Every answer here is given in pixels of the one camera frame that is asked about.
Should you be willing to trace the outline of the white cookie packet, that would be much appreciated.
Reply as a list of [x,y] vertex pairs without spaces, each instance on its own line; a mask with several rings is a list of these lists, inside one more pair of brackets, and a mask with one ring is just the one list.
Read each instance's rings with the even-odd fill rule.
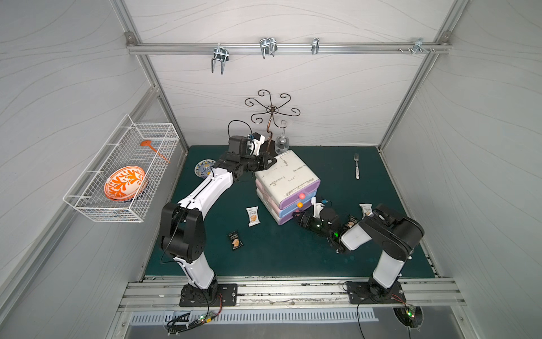
[[249,218],[249,222],[248,222],[249,227],[253,227],[261,223],[259,219],[259,215],[258,215],[258,206],[246,208],[246,211],[248,213],[248,218]]
[[363,216],[371,216],[373,214],[372,205],[370,203],[360,203],[359,207],[362,210]]

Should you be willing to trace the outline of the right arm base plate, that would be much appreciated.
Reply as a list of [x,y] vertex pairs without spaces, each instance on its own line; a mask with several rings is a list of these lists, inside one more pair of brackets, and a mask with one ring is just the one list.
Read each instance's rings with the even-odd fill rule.
[[373,280],[346,281],[342,284],[342,289],[347,293],[349,303],[353,305],[403,305],[407,300],[399,281],[396,281],[390,288],[384,288]]

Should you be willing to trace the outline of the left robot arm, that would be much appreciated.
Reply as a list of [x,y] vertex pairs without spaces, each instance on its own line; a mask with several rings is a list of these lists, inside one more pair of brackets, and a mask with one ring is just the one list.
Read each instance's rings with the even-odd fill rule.
[[161,249],[172,256],[200,291],[213,290],[215,272],[207,262],[205,217],[220,196],[247,172],[270,169],[277,159],[269,153],[239,155],[224,153],[211,167],[211,173],[187,197],[162,208],[159,225]]

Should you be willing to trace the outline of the white drawer cabinet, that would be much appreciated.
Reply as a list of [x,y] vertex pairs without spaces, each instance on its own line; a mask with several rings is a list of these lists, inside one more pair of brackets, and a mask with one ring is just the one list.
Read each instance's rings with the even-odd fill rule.
[[275,157],[277,163],[270,169],[255,174],[256,186],[278,204],[296,188],[303,188],[320,179],[293,151]]

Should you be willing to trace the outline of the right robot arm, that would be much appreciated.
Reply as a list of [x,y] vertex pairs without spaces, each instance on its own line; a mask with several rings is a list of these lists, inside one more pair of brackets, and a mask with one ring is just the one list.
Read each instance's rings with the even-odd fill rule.
[[392,292],[425,235],[416,220],[383,204],[365,212],[362,219],[348,223],[343,223],[332,208],[315,206],[312,212],[295,211],[292,216],[303,229],[326,238],[338,254],[355,251],[368,242],[382,249],[372,276],[363,284],[370,297],[384,297]]

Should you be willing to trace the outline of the black cookie packet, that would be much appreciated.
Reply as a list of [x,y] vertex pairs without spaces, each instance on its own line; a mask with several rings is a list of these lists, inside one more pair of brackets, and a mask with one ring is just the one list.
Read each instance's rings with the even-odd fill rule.
[[235,230],[227,235],[227,237],[230,240],[231,248],[233,250],[237,250],[241,247],[243,247],[244,243],[242,242],[238,230]]
[[357,223],[359,222],[359,219],[354,216],[349,216],[347,222],[344,224],[344,227],[351,229],[353,228]]

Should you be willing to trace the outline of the purple drawer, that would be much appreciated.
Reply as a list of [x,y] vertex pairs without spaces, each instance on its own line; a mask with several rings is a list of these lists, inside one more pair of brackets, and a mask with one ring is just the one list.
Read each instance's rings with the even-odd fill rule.
[[293,203],[291,206],[288,206],[286,209],[280,210],[279,213],[277,213],[272,207],[272,204],[269,203],[263,196],[259,195],[259,191],[257,191],[256,193],[258,194],[258,198],[262,201],[263,205],[278,225],[283,225],[289,220],[291,220],[293,218],[294,212],[306,210],[310,206],[308,203],[303,203],[303,206],[299,208],[296,203]]
[[279,209],[286,209],[286,207],[292,205],[293,203],[296,203],[297,201],[304,201],[308,197],[310,198],[312,196],[315,196],[319,186],[320,179],[316,179],[315,181],[304,186],[303,188],[294,189],[284,199],[282,199],[280,203],[277,204]]

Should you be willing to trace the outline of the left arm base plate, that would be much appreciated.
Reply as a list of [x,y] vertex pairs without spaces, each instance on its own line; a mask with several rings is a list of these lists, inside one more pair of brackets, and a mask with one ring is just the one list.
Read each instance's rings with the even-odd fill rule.
[[212,283],[206,290],[185,285],[179,300],[180,307],[233,307],[237,304],[237,284]]

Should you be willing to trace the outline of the blue drawer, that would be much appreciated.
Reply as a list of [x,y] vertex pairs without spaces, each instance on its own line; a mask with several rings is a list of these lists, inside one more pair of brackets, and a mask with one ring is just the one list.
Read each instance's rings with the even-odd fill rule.
[[270,198],[265,192],[262,193],[260,189],[256,189],[256,194],[258,198],[263,202],[264,206],[268,211],[274,215],[276,218],[286,218],[287,216],[291,216],[293,212],[296,212],[298,210],[305,210],[309,208],[312,203],[311,199],[314,198],[317,194],[317,189],[305,193],[305,198],[300,199],[297,197],[295,200],[292,201],[289,205],[285,207],[279,207],[272,198]]

